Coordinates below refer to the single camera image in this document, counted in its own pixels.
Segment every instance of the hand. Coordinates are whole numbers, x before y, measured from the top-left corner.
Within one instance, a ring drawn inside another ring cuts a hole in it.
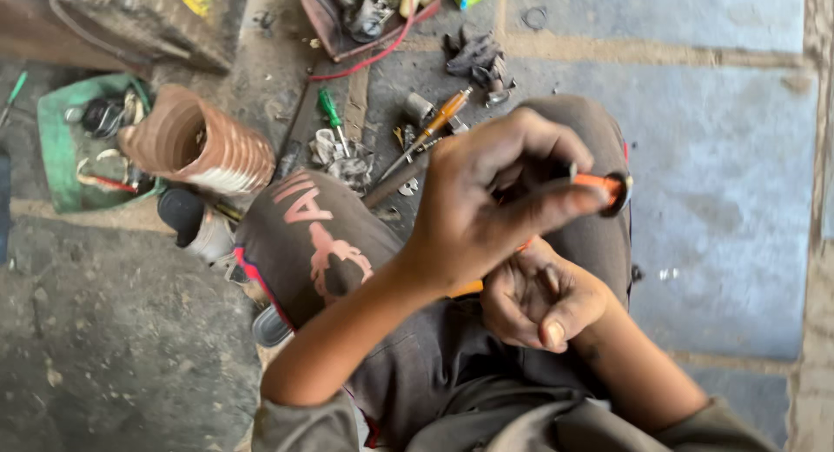
[[[432,151],[414,232],[395,257],[404,283],[433,296],[451,291],[483,277],[531,236],[599,211],[604,193],[583,186],[539,187],[508,204],[492,195],[570,162],[589,171],[594,159],[571,128],[528,108],[441,141]]]
[[[568,340],[619,303],[604,282],[557,255],[541,237],[486,277],[486,328],[516,346],[567,350]]]

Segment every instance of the wrist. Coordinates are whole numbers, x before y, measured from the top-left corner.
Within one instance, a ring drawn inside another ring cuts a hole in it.
[[[402,302],[414,301],[422,307],[443,297],[443,290],[435,279],[416,272],[413,261],[398,253],[366,284],[384,287],[383,290],[374,291],[382,297],[395,297]]]
[[[410,252],[406,244],[402,251],[391,258],[386,267],[396,275],[398,287],[407,287],[409,292],[422,294],[430,301],[443,297],[462,285],[458,284],[454,277],[448,277],[443,268],[427,268],[425,260],[425,257]]]
[[[608,287],[606,287],[605,298],[606,308],[599,319],[596,319],[595,322],[588,325],[571,340],[578,348],[582,345],[597,345],[603,342],[607,334],[611,332],[610,329],[617,325],[624,316],[629,316],[626,308]]]

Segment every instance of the red cable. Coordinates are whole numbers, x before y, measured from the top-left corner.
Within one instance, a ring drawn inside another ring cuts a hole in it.
[[[412,0],[410,0],[409,2],[411,2],[411,6],[414,7],[414,2]],[[417,12],[417,9],[409,11],[409,18],[405,20],[405,27],[403,28],[403,32],[400,33],[400,37],[397,38],[397,40],[394,41],[394,43],[391,44],[391,46],[389,46],[388,48],[385,48],[385,50],[382,53],[379,53],[379,54],[375,55],[373,58],[369,58],[367,60],[364,60],[361,63],[356,64],[354,67],[343,70],[341,72],[330,73],[330,74],[327,74],[327,75],[310,75],[308,77],[308,79],[310,79],[310,80],[331,80],[331,79],[339,79],[340,77],[347,77],[351,73],[355,73],[356,71],[362,69],[363,67],[369,66],[370,64],[381,60],[382,58],[387,56],[391,51],[394,51],[394,49],[396,49],[396,47],[400,44],[400,42],[403,40],[403,38],[405,38],[405,35],[408,34],[409,29],[411,28],[411,25],[414,22],[414,13],[416,13],[416,12]]]

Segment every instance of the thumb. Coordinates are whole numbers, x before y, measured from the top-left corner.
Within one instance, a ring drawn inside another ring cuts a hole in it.
[[[556,276],[552,266],[545,268],[551,284]],[[572,292],[555,303],[539,324],[539,340],[550,351],[563,352],[568,340],[599,320],[606,309],[604,297],[591,291]]]
[[[523,241],[549,233],[579,216],[598,212],[607,202],[607,192],[595,186],[554,184],[503,206],[500,221],[505,235]]]

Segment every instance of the green plastic tray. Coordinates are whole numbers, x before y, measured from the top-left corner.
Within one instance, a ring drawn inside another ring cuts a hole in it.
[[[93,140],[85,136],[78,124],[68,124],[64,112],[73,106],[83,106],[98,97],[121,95],[133,86],[142,97],[145,109],[150,110],[148,95],[133,76],[113,73],[82,80],[55,90],[37,102],[37,128],[41,139],[43,167],[47,172],[49,193],[58,214],[112,209],[157,195],[168,187],[166,180],[157,178],[153,188],[136,196],[126,191],[104,191],[96,186],[82,185],[75,177],[78,162],[95,157],[102,150],[116,147],[116,139]]]

